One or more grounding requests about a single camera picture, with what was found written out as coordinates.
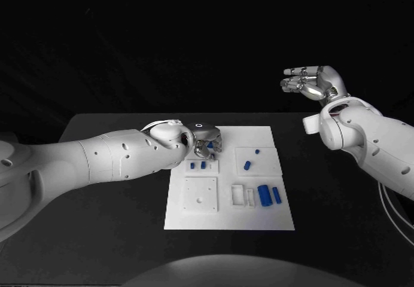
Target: blue block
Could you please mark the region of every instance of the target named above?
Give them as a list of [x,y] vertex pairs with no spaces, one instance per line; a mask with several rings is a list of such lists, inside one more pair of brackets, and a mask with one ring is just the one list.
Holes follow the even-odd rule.
[[246,162],[245,162],[245,164],[244,164],[244,169],[245,169],[245,170],[248,170],[248,169],[249,169],[249,165],[251,165],[251,162],[249,162],[249,161],[246,161]]
[[267,185],[261,185],[257,188],[258,191],[258,196],[261,198],[261,206],[271,206],[272,201],[271,201],[271,196],[270,196],[270,188]]
[[283,200],[280,199],[278,188],[272,187],[272,191],[274,191],[275,203],[280,204],[283,202]]

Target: black curtain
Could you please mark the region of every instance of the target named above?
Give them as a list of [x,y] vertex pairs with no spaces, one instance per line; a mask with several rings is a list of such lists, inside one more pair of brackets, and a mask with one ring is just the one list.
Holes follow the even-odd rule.
[[317,102],[280,88],[285,68],[317,65],[414,124],[411,2],[154,9],[117,1],[3,12],[0,128],[26,144],[56,142],[81,113],[317,113]]

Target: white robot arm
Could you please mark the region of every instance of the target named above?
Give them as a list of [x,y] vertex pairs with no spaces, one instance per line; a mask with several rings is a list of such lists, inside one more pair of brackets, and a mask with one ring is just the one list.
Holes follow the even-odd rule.
[[303,119],[307,134],[319,133],[329,149],[352,154],[359,167],[397,193],[414,200],[414,127],[382,116],[346,92],[330,66],[284,70],[285,92],[301,93],[323,106]]
[[221,152],[219,129],[206,123],[184,126],[179,120],[47,145],[0,139],[0,242],[69,190],[171,169],[192,150],[212,161],[209,143]]

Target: black table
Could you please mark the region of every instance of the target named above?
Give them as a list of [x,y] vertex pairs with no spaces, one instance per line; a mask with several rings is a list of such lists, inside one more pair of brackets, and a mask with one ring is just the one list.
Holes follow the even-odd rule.
[[414,248],[384,212],[376,181],[347,153],[330,151],[319,135],[306,134],[301,119],[309,115],[76,115],[60,142],[171,118],[271,126],[296,231],[164,230],[170,171],[161,170],[55,199],[6,242],[0,282],[122,284],[177,259],[241,254],[300,263],[366,286],[412,286]]

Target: robotic hand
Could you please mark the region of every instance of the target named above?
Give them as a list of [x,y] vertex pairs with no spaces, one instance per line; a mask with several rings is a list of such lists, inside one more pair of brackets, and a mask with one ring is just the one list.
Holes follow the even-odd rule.
[[0,242],[47,203],[89,184],[125,181],[179,166],[186,155],[213,161],[222,151],[219,129],[206,123],[157,121],[141,131],[118,130],[91,139],[21,145],[0,138]]
[[414,127],[350,96],[330,66],[285,69],[284,75],[291,76],[280,82],[284,92],[301,93],[323,107],[303,119],[306,133],[319,133],[327,148],[346,151],[366,173],[414,200]]

